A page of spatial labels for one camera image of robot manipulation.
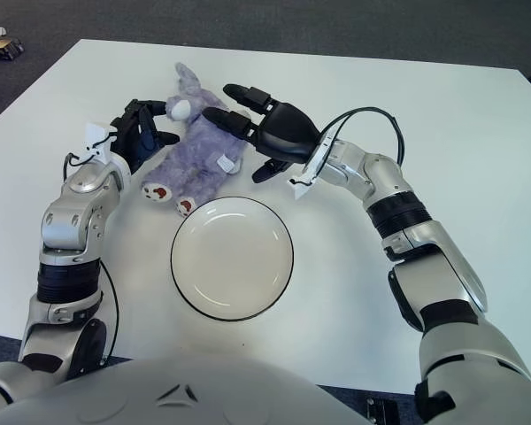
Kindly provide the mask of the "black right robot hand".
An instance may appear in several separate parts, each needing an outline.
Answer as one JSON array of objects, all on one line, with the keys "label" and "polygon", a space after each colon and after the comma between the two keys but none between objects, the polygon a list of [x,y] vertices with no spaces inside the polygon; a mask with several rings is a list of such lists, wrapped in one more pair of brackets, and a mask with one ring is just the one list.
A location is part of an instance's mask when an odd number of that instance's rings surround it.
[{"label": "black right robot hand", "polygon": [[255,183],[265,182],[294,164],[305,164],[319,145],[320,131],[294,105],[280,102],[255,87],[227,84],[223,91],[238,104],[261,114],[258,124],[239,112],[207,107],[203,116],[219,129],[241,139],[268,160],[252,175]]}]

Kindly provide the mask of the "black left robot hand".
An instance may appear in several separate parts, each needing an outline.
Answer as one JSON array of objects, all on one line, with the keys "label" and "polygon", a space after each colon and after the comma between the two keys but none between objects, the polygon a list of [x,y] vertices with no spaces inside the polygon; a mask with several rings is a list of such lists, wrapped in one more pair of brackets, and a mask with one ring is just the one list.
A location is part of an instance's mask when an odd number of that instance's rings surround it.
[{"label": "black left robot hand", "polygon": [[111,152],[127,162],[131,174],[166,146],[180,141],[178,135],[156,128],[154,118],[166,115],[165,106],[163,101],[133,99],[125,107],[124,113],[111,122],[116,128],[116,140],[111,144]]}]

